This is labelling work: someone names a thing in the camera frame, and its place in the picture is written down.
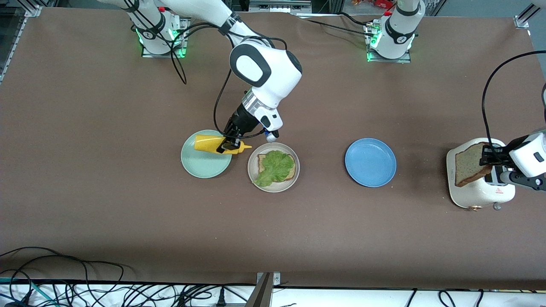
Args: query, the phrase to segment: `toast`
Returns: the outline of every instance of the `toast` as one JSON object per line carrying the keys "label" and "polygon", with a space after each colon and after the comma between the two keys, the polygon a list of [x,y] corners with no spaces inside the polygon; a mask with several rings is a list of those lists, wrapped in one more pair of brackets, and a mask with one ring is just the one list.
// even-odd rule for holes
{"label": "toast", "polygon": [[491,173],[492,165],[479,165],[484,145],[487,143],[474,144],[455,155],[455,186],[464,187]]}
{"label": "toast", "polygon": [[[294,160],[294,157],[292,155],[288,155],[292,161],[294,161],[294,166],[292,166],[292,169],[290,170],[290,173],[288,173],[288,176],[286,176],[286,179],[284,181],[292,179],[296,175],[296,161]],[[265,170],[265,166],[262,165],[262,161],[265,158],[265,154],[258,155],[258,174],[263,172]]]}

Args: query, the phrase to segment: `lettuce leaf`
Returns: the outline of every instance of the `lettuce leaf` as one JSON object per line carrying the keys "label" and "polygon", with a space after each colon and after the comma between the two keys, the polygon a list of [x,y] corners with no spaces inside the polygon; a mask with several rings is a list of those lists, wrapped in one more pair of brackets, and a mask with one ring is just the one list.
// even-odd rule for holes
{"label": "lettuce leaf", "polygon": [[294,161],[286,153],[273,150],[266,153],[262,165],[265,169],[258,175],[254,184],[266,187],[273,182],[283,182],[294,167]]}

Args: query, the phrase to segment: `white robotic arm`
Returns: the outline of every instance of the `white robotic arm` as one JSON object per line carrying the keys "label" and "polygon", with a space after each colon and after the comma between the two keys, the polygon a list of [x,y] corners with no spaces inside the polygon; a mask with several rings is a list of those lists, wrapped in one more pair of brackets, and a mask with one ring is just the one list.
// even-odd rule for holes
{"label": "white robotic arm", "polygon": [[162,14],[153,0],[98,0],[112,4],[126,11],[135,24],[136,31],[144,47],[156,55],[167,54],[170,46],[166,40],[170,39],[168,20],[169,14]]}
{"label": "white robotic arm", "polygon": [[508,168],[497,171],[505,184],[546,192],[546,128],[495,147],[495,153],[489,145],[484,146],[480,165],[486,164]]}
{"label": "white robotic arm", "polygon": [[[164,54],[170,51],[165,42],[168,21],[165,21],[153,0],[100,0],[118,5],[131,17],[137,31],[144,37],[148,51]],[[221,0],[163,0],[172,11],[213,24],[233,43],[229,64],[236,76],[252,88],[245,94],[241,105],[233,113],[223,135],[224,143],[218,152],[238,149],[239,138],[261,123],[267,141],[278,138],[282,120],[277,111],[279,102],[301,79],[301,65],[288,50],[273,48],[269,38],[251,30]]]}
{"label": "white robotic arm", "polygon": [[379,34],[370,46],[384,58],[403,56],[411,47],[425,9],[423,0],[399,0],[392,15],[378,20]]}

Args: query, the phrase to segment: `mounting plate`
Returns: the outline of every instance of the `mounting plate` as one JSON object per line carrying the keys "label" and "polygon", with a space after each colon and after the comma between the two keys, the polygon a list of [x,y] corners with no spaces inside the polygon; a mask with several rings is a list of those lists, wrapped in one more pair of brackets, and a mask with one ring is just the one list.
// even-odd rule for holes
{"label": "mounting plate", "polygon": [[526,21],[524,23],[520,23],[518,20],[519,16],[514,16],[514,25],[518,29],[527,29],[529,28],[529,23]]}
{"label": "mounting plate", "polygon": [[[163,12],[163,14],[171,14],[171,13],[168,11],[165,11]],[[191,19],[180,17],[178,15],[173,15],[170,18],[170,20],[171,20],[171,28],[174,30],[175,33],[180,33],[181,31],[184,32],[184,34],[180,35],[180,37],[176,40],[179,43],[177,43],[174,46],[174,55],[177,58],[186,57],[186,49],[188,48],[188,39],[184,38],[184,36],[187,35],[186,29],[189,27],[189,24],[191,23]],[[170,58],[170,53],[167,52],[166,54],[156,55],[149,52],[143,46],[142,57]]]}
{"label": "mounting plate", "polygon": [[379,19],[375,19],[373,22],[363,26],[364,33],[371,33],[373,36],[366,36],[366,49],[368,62],[384,62],[384,63],[411,63],[410,52],[406,51],[404,55],[399,58],[385,58],[382,57],[377,51],[372,48],[372,41],[376,40],[379,36],[381,24]]}
{"label": "mounting plate", "polygon": [[[264,272],[258,272],[258,274],[256,274],[256,283],[260,281],[260,278],[262,277],[263,274]],[[273,272],[273,285],[278,286],[280,284],[281,284],[281,272]]]}

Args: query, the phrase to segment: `metal frame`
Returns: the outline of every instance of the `metal frame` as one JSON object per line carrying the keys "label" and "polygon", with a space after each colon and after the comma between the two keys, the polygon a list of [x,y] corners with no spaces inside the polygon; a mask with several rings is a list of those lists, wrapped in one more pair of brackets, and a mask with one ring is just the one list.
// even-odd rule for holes
{"label": "metal frame", "polygon": [[16,0],[25,11],[26,17],[37,17],[40,15],[41,7],[54,7],[58,0]]}
{"label": "metal frame", "polygon": [[446,4],[447,0],[440,0],[434,10],[430,13],[430,16],[438,16],[438,13],[442,10],[443,6]]}
{"label": "metal frame", "polygon": [[529,28],[529,19],[531,19],[540,10],[541,8],[533,3],[529,4],[529,6],[526,7],[519,15],[514,16],[515,27],[518,29]]}
{"label": "metal frame", "polygon": [[0,84],[2,83],[2,80],[4,80],[4,76],[6,71],[8,70],[9,63],[11,62],[11,58],[13,57],[13,53],[15,52],[15,48],[17,47],[17,44],[19,43],[19,39],[21,38],[21,35],[23,34],[23,29],[25,28],[25,25],[27,24],[27,20],[29,17],[25,17],[22,19],[19,30],[17,31],[17,35],[15,35],[15,38],[13,40],[13,44],[11,45],[11,50],[9,51],[8,58],[5,61],[4,68],[0,72]]}
{"label": "metal frame", "polygon": [[312,13],[311,0],[250,0],[249,12],[282,11],[290,14]]}
{"label": "metal frame", "polygon": [[270,307],[274,281],[275,273],[262,273],[262,277],[260,277],[260,281],[258,281],[252,294],[250,294],[250,298],[246,302],[245,307]]}

